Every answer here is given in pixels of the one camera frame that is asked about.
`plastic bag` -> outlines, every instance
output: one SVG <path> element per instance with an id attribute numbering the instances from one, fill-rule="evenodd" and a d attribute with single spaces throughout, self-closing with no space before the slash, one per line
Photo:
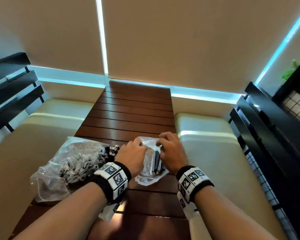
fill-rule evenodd
<path id="1" fill-rule="evenodd" d="M 71 194 L 68 185 L 83 181 L 94 173 L 105 161 L 104 147 L 98 141 L 68 137 L 55 156 L 30 177 L 36 191 L 36 201 L 59 201 Z"/>
<path id="2" fill-rule="evenodd" d="M 145 152 L 144 156 L 144 168 L 141 171 L 141 173 L 135 177 L 135 181 L 138 184 L 148 186 L 151 184 L 154 184 L 155 182 L 158 182 L 162 177 L 167 175 L 169 171 L 163 167 L 163 171 L 160 175 L 153 175 L 151 172 L 151 162 L 152 162 L 152 154 L 153 151 L 160 152 L 160 147 L 156 146 L 156 142 L 158 141 L 158 138 L 152 138 L 152 137 L 139 137 L 142 141 L 142 144 L 144 146 L 147 146 L 147 151 Z"/>

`plastic wrapping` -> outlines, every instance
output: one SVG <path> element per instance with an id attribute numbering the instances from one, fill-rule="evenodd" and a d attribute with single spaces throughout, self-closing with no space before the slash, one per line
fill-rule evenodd
<path id="1" fill-rule="evenodd" d="M 154 175 L 151 172 L 151 163 L 152 163 L 152 155 L 153 151 L 158 151 L 160 153 L 160 147 L 156 146 L 156 142 L 158 141 L 158 138 L 152 138 L 152 137 L 139 137 L 142 141 L 142 144 L 144 146 L 147 146 L 147 151 L 145 152 L 144 156 L 144 168 L 141 171 L 141 173 L 135 177 L 135 181 L 138 184 L 148 186 L 151 184 L 154 184 L 155 182 L 158 182 L 162 177 L 167 175 L 169 171 L 163 167 L 163 171 L 160 175 Z"/>
<path id="2" fill-rule="evenodd" d="M 84 181 L 105 163 L 105 147 L 98 141 L 68 137 L 55 156 L 30 177 L 36 201 L 59 201 L 71 194 L 69 187 Z"/>

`wooden table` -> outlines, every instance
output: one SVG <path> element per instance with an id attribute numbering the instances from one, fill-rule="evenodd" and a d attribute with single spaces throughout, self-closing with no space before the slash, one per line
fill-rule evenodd
<path id="1" fill-rule="evenodd" d="M 157 138 L 166 131 L 176 131 L 169 89 L 110 82 L 75 136 L 124 145 L 138 136 Z M 88 239 L 191 239 L 177 184 L 170 174 L 147 187 L 132 179 L 112 220 L 97 220 Z M 50 208 L 35 203 L 29 206 L 10 239 Z"/>

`person's left arm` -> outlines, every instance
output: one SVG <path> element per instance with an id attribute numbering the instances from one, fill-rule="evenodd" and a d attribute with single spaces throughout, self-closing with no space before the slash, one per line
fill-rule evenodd
<path id="1" fill-rule="evenodd" d="M 146 147 L 141 146 L 140 139 L 136 138 L 120 148 L 115 161 L 124 164 L 135 177 L 143 169 L 145 153 Z M 15 240 L 85 239 L 106 205 L 107 199 L 102 189 L 90 182 L 48 210 Z"/>

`bench cushion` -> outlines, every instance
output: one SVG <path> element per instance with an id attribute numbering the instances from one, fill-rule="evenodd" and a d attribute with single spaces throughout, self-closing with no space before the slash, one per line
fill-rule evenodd
<path id="1" fill-rule="evenodd" d="M 92 103 L 50 99 L 0 143 L 0 240 L 6 240 L 35 196 L 30 176 L 74 136 Z"/>
<path id="2" fill-rule="evenodd" d="M 176 130 L 191 165 L 200 167 L 219 192 L 276 238 L 287 239 L 227 121 L 178 113 Z M 192 240 L 202 239 L 202 218 L 189 224 Z"/>

